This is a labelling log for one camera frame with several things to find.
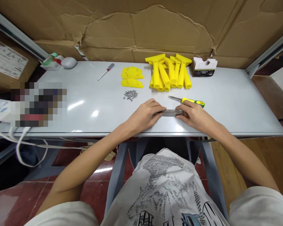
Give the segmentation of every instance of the table surface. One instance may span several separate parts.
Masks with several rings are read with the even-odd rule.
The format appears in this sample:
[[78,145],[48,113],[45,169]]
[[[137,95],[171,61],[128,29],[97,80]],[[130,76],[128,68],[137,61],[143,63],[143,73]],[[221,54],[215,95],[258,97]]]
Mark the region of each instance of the table surface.
[[[222,123],[235,136],[283,135],[283,127],[248,77],[245,70],[216,68],[212,77],[191,78],[191,89],[174,89],[158,92],[149,88],[152,66],[144,63],[115,62],[111,71],[101,80],[111,62],[78,62],[73,69],[48,71],[39,82],[62,82],[67,88],[67,108],[57,115],[49,127],[34,127],[28,136],[41,137],[100,137],[113,131],[124,122],[140,104],[154,98],[167,109],[175,109],[179,98],[205,102],[205,110]],[[121,86],[123,68],[134,66],[145,76],[140,81],[144,88]],[[123,99],[125,91],[135,89],[133,101]],[[9,124],[0,123],[0,131],[7,133]],[[174,117],[161,117],[149,130],[138,136],[203,136]]]

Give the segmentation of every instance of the graphic print on shirt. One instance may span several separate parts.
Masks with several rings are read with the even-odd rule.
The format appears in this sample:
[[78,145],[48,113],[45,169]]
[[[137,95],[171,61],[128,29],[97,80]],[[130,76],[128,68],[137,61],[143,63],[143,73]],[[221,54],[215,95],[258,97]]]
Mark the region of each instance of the graphic print on shirt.
[[216,213],[214,207],[212,206],[212,204],[210,202],[206,202],[203,205],[202,212],[205,215],[205,217],[207,218],[210,225],[224,226],[222,220],[220,219],[220,217],[218,216],[218,214]]
[[[155,155],[143,165],[142,168],[150,173],[150,177],[146,186],[144,188],[140,187],[138,198],[128,210],[129,222],[133,221],[134,225],[151,225],[139,221],[142,211],[146,210],[148,213],[155,213],[159,219],[163,222],[169,222],[169,226],[171,226],[170,220],[172,222],[173,216],[170,209],[171,201],[176,202],[178,207],[188,207],[185,200],[185,197],[188,197],[187,185],[182,184],[179,178],[173,174],[167,174],[167,170],[173,166],[183,169],[184,163],[178,158]],[[160,191],[157,191],[155,190],[157,182],[162,177],[169,179],[173,184],[162,185]]]
[[179,167],[179,169],[174,168],[175,171],[182,170],[184,163],[178,158],[155,155],[143,165],[142,168],[150,173],[150,177],[146,186],[139,188],[139,196],[127,212],[126,224],[175,226],[172,208],[188,210],[191,209],[191,201],[194,201],[197,214],[188,212],[182,213],[182,218],[175,216],[177,221],[182,220],[181,225],[202,226],[209,222],[211,226],[223,226],[209,202],[201,207],[196,183],[194,181],[182,183],[175,174],[167,173],[171,167]]

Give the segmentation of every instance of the white t-shirt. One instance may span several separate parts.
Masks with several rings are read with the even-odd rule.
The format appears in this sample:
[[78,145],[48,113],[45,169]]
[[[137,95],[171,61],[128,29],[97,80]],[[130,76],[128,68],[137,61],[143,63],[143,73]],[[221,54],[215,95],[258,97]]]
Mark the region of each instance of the white t-shirt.
[[[60,225],[99,224],[89,205],[66,202],[25,226]],[[231,204],[227,222],[205,192],[194,165],[164,148],[142,158],[101,225],[283,225],[283,196],[266,187],[248,188]]]

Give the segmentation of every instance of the computer mouse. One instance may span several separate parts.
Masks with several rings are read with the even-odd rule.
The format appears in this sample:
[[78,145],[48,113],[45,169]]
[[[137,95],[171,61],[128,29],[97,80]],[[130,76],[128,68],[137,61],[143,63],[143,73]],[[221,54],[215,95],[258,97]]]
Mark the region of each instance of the computer mouse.
[[64,68],[74,68],[77,63],[78,62],[73,57],[66,57],[64,60],[62,60],[61,65]]

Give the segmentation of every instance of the wooden floor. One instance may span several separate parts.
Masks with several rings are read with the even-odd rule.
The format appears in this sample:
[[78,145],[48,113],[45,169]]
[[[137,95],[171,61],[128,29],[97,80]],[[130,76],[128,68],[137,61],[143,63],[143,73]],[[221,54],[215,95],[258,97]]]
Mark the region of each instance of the wooden floor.
[[253,83],[277,117],[283,118],[283,91],[277,83],[269,76],[254,76]]
[[[276,117],[283,118],[283,91],[270,77],[254,76],[252,80]],[[283,194],[283,137],[241,141],[258,156],[271,172]],[[226,207],[229,211],[230,203],[246,190],[246,185],[223,147],[218,142],[211,142],[211,146],[223,184]]]
[[[283,137],[241,141],[258,156],[271,172],[283,195]],[[229,211],[231,202],[246,190],[246,185],[223,147],[218,142],[211,142],[211,146],[223,184],[226,207]]]

